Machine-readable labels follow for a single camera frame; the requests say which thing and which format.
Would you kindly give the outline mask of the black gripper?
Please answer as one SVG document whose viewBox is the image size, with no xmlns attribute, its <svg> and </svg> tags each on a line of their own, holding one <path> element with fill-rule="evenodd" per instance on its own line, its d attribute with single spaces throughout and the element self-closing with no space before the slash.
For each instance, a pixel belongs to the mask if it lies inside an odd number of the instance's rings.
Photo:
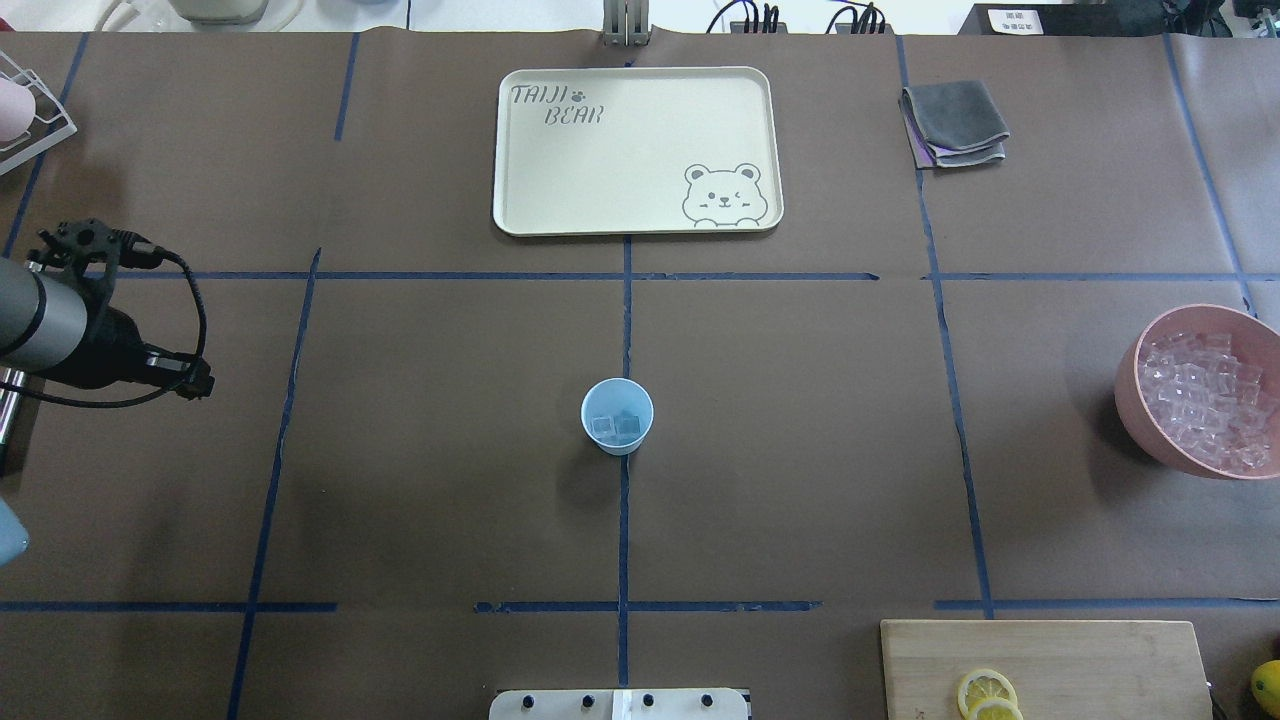
<svg viewBox="0 0 1280 720">
<path fill-rule="evenodd" d="M 196 313 L 195 351 L 182 354 L 145 342 L 131 316 L 108 307 L 96 329 L 86 331 L 70 355 L 42 369 L 40 377 L 77 389 L 104 389 L 120 382 L 154 388 L 151 395 L 137 397 L 137 402 L 164 393 L 206 398 L 215 387 L 212 370 L 204 359 L 209 319 L 204 306 L 198 305 Z"/>
</svg>

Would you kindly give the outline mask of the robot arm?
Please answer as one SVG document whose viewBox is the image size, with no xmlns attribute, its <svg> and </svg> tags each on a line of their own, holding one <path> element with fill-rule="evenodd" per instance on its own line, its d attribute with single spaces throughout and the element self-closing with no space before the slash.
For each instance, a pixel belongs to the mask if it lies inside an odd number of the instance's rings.
<svg viewBox="0 0 1280 720">
<path fill-rule="evenodd" d="M 173 392 L 187 398 L 211 393 L 214 378 L 204 359 L 207 334 L 204 300 L 192 284 L 198 346 L 170 351 L 142 338 L 136 320 L 111 304 L 113 282 L 58 277 L 35 261 L 3 260 L 3 470 L 13 469 L 13 434 L 20 400 L 84 409 L 118 409 Z M 128 383 L 151 393 L 128 400 L 90 401 L 38 392 L 31 380 L 82 391 Z"/>
</svg>

